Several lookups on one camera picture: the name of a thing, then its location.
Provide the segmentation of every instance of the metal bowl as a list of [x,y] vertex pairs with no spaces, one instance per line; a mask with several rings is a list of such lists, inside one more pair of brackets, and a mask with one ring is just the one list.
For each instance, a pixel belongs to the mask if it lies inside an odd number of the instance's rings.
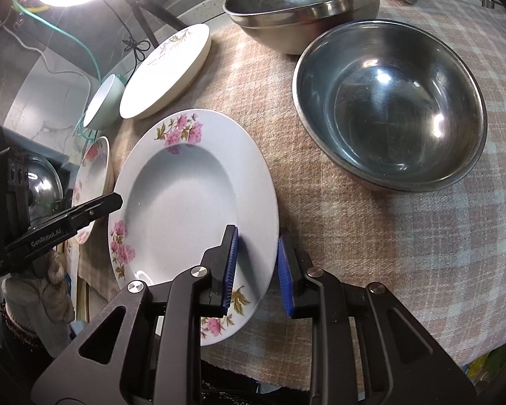
[[256,41],[301,54],[321,33],[349,21],[375,18],[380,0],[226,0],[223,9]]
[[486,107],[468,67],[434,36],[396,21],[358,21],[317,38],[298,61],[292,94],[321,149],[383,188],[452,185],[486,140]]

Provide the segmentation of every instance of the plaid tablecloth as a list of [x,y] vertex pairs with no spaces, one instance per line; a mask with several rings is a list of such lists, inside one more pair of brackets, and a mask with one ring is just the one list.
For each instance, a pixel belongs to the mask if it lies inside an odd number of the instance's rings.
[[[291,96],[297,58],[255,43],[237,27],[213,35],[201,74],[178,101],[121,124],[112,144],[114,169],[119,173],[139,138],[171,113],[200,107],[232,117],[264,154],[281,224],[313,262],[350,284],[386,284],[464,364],[506,342],[506,15],[454,0],[414,6],[382,0],[379,18],[431,32],[478,80],[487,106],[487,143],[475,168],[453,187],[378,195],[355,182],[298,119]],[[96,282],[101,294],[114,285],[101,276],[82,277]],[[305,389],[310,336],[308,321],[285,317],[274,278],[249,323],[203,348],[202,356],[263,382]]]

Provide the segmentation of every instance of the tied black cable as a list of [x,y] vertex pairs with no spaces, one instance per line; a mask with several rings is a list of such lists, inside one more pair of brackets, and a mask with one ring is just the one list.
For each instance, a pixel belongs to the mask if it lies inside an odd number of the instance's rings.
[[133,38],[133,34],[131,33],[131,30],[127,25],[124,23],[124,21],[120,18],[120,16],[117,14],[116,10],[106,1],[103,0],[103,2],[107,5],[107,7],[112,10],[114,15],[118,18],[120,23],[124,26],[125,30],[127,31],[128,35],[130,36],[128,39],[122,39],[122,42],[125,44],[125,48],[123,49],[124,52],[131,52],[133,51],[133,56],[135,57],[135,66],[133,67],[133,70],[131,71],[130,77],[127,78],[127,81],[125,84],[130,81],[131,76],[133,76],[133,73],[135,73],[135,70],[137,70],[137,66],[139,63],[143,62],[144,59],[146,59],[146,53],[148,50],[150,50],[151,44],[150,41],[147,39],[143,39],[142,41],[136,41]]

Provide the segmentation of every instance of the metal screw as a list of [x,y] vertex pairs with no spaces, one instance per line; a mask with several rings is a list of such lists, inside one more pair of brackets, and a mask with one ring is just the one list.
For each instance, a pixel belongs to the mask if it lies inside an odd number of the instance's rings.
[[193,277],[204,277],[208,273],[208,269],[203,266],[196,266],[191,270],[191,275]]
[[127,290],[133,294],[141,292],[144,289],[144,283],[140,280],[134,280],[127,285]]
[[386,291],[386,286],[379,282],[370,283],[368,286],[369,291],[377,295],[382,294],[384,291]]
[[324,275],[324,270],[318,266],[313,266],[308,269],[308,276],[313,278],[319,278]]

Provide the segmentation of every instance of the white dish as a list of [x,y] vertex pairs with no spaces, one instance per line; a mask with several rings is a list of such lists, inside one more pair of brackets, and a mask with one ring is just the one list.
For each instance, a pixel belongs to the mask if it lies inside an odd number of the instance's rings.
[[[72,207],[112,191],[114,174],[112,165],[109,163],[109,152],[107,137],[98,138],[86,151],[75,180]],[[83,244],[88,240],[95,222],[92,221],[79,230],[74,238],[77,243]]]
[[122,118],[144,118],[164,108],[201,70],[212,42],[210,28],[195,24],[177,32],[146,58],[125,88]]
[[120,100],[125,89],[122,81],[111,74],[97,89],[82,124],[88,129],[105,129],[120,117]]
[[121,288],[173,280],[221,244],[227,224],[238,227],[228,316],[201,320],[201,344],[243,327],[270,284],[279,235],[270,171],[247,132],[206,109],[168,116],[133,148],[114,191],[123,205],[109,216],[109,252]]

